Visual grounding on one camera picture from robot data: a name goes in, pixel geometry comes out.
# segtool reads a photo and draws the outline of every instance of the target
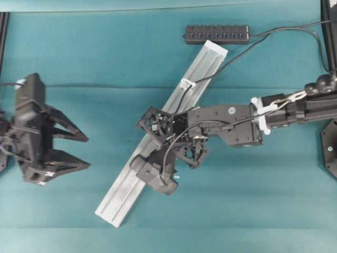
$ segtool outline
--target screw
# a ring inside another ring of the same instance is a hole
[[[234,114],[235,111],[236,111],[235,107],[230,107],[230,108],[228,109],[228,113],[229,113],[229,114]]]

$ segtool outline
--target wire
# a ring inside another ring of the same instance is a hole
[[[204,77],[198,81],[195,81],[195,83],[200,83],[202,81],[211,79],[217,75],[219,75],[225,68],[227,68],[231,63],[235,62],[236,60],[240,59],[243,55],[245,55],[246,53],[248,53],[251,49],[253,49],[253,47],[257,46],[258,44],[260,44],[261,42],[263,42],[269,35],[266,35],[263,39],[254,42],[250,47],[248,47],[245,51],[243,51],[241,54],[237,55],[236,57],[232,58],[231,60],[229,60],[225,65],[223,65],[221,68],[219,68],[213,75]]]
[[[317,40],[319,51],[320,51],[320,58],[321,58],[321,62],[322,62],[322,66],[323,66],[324,70],[327,71],[328,73],[333,73],[337,70],[337,69],[329,70],[329,68],[326,66],[324,56],[323,56],[323,47],[322,47],[321,39],[317,35],[317,33],[312,31],[312,30],[304,29],[304,28],[301,28],[301,27],[280,27],[280,28],[276,28],[276,29],[270,30],[270,31],[265,32],[265,33],[261,33],[261,34],[258,34],[258,35],[252,35],[251,38],[258,38],[258,37],[266,36],[266,35],[269,35],[269,34],[272,34],[272,33],[278,32],[278,31],[286,31],[286,30],[303,31],[303,32],[307,32],[307,33],[312,34],[315,37],[315,39]]]
[[[173,141],[172,143],[169,145],[169,147],[167,148],[166,152],[165,152],[165,155],[164,155],[164,158],[163,158],[163,168],[162,168],[162,172],[159,174],[160,176],[160,180],[163,184],[166,184],[166,182],[164,181],[163,177],[165,175],[165,171],[166,171],[166,159],[167,159],[167,155],[169,154],[170,150],[173,148],[173,146],[176,144],[176,142],[178,141],[178,139],[180,139],[187,131],[189,131],[190,129],[196,127],[197,125],[200,125],[202,123],[221,123],[221,124],[224,124],[224,125],[227,125],[227,126],[235,126],[235,125],[239,125],[239,124],[242,124],[242,123],[245,123],[247,121],[252,121],[258,117],[261,117],[261,116],[266,116],[272,112],[275,112],[277,110],[279,110],[280,108],[282,108],[283,106],[285,105],[281,105],[280,107],[278,107],[276,110],[274,111],[269,111],[269,112],[265,112],[265,113],[262,113],[262,114],[258,114],[258,115],[255,115],[255,116],[252,116],[252,117],[249,117],[249,118],[246,118],[246,119],[242,119],[242,120],[237,120],[237,121],[234,121],[233,123],[228,123],[228,122],[225,122],[225,121],[220,121],[220,120],[201,120],[199,122],[196,122],[190,126],[188,126],[183,132],[181,132]]]
[[[264,32],[264,33],[260,33],[260,34],[256,34],[256,35],[251,35],[250,37],[251,38],[261,37],[261,36],[266,35],[267,33],[277,32],[280,29],[284,30],[286,28],[305,28],[305,27],[310,27],[310,26],[315,26],[315,25],[321,25],[321,24],[330,23],[330,22],[331,22],[331,20],[324,20],[324,21],[314,22],[314,23],[310,23],[310,24],[306,24],[306,25],[281,26],[281,27],[277,27],[277,28],[271,29],[271,30],[269,30],[267,32]]]
[[[263,39],[253,43],[250,47],[248,47],[245,51],[243,51],[241,54],[237,55],[236,57],[232,58],[231,60],[229,60],[225,65],[223,65],[221,68],[218,69],[218,71],[216,71],[213,75],[210,75],[210,76],[207,76],[205,78],[202,78],[198,81],[196,81],[195,83],[198,84],[202,81],[205,81],[205,80],[208,80],[208,79],[211,79],[213,77],[215,77],[216,75],[219,75],[225,68],[227,68],[230,64],[232,64],[233,62],[235,62],[236,60],[238,60],[239,58],[241,58],[243,55],[245,55],[246,53],[248,53],[253,47],[255,47],[256,45],[260,44],[261,42],[263,42],[269,35],[266,35]],[[177,109],[175,110],[175,114],[178,113],[178,110],[180,109],[180,106],[186,96],[186,94],[189,92],[189,90],[192,88],[192,86],[190,85],[186,90],[185,92],[183,93],[180,101],[179,101],[179,104],[177,106]]]
[[[270,34],[278,32],[278,31],[284,31],[284,30],[295,30],[295,31],[303,31],[303,32],[307,32],[312,34],[315,39],[317,40],[318,46],[319,46],[319,50],[320,50],[320,57],[321,57],[321,61],[322,61],[322,66],[324,68],[325,71],[327,71],[328,73],[333,73],[335,71],[337,71],[337,69],[334,70],[329,70],[329,68],[326,66],[325,61],[324,61],[324,56],[323,56],[323,47],[322,47],[322,42],[320,37],[317,35],[316,32],[312,31],[312,30],[308,30],[308,29],[304,29],[304,27],[310,27],[310,26],[315,26],[315,25],[320,25],[320,24],[325,24],[325,23],[330,23],[331,20],[325,20],[325,21],[319,21],[319,22],[314,22],[314,23],[310,23],[310,24],[305,24],[305,25],[298,25],[298,26],[284,26],[284,27],[278,27],[278,28],[274,28],[272,30],[269,30],[267,32],[264,33],[260,33],[260,34],[256,34],[256,35],[251,35],[250,38],[258,38],[258,37],[262,37],[265,36],[263,39],[261,39],[260,41],[257,41],[255,43],[253,43],[249,48],[247,48],[245,51],[243,51],[241,54],[239,54],[238,56],[236,56],[235,58],[231,59],[230,61],[228,61],[224,66],[222,66],[221,68],[218,69],[218,71],[216,71],[213,75],[207,76],[205,78],[202,78],[198,81],[196,81],[195,83],[200,83],[202,81],[211,79],[217,75],[219,75],[225,68],[227,68],[231,63],[233,63],[234,61],[238,60],[239,58],[241,58],[243,55],[245,55],[248,51],[250,51],[253,47],[255,47],[256,45],[260,44],[261,42],[263,42]],[[186,96],[186,94],[188,93],[188,91],[191,89],[192,87],[189,86],[185,92],[183,93],[180,102],[178,104],[177,109],[175,110],[175,113],[178,113],[178,110],[180,109],[180,106]]]
[[[4,87],[4,86],[23,86],[23,84],[20,83],[0,83],[0,87]]]

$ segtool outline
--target teal mat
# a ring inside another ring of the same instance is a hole
[[[11,14],[1,82],[38,72],[47,103],[90,138],[55,147],[92,165],[37,187],[11,159],[0,174],[0,252],[334,252],[337,181],[323,168],[319,139],[326,122],[274,131],[253,148],[212,138],[201,168],[178,162],[172,196],[146,188],[118,229],[94,214],[143,136],[136,122],[163,106],[201,48],[184,44],[186,24],[249,24],[256,34],[318,21],[319,6]],[[246,46],[226,48],[231,59]],[[290,93],[322,73],[314,38],[280,32],[217,77],[199,105]],[[10,116],[14,90],[1,92]]]

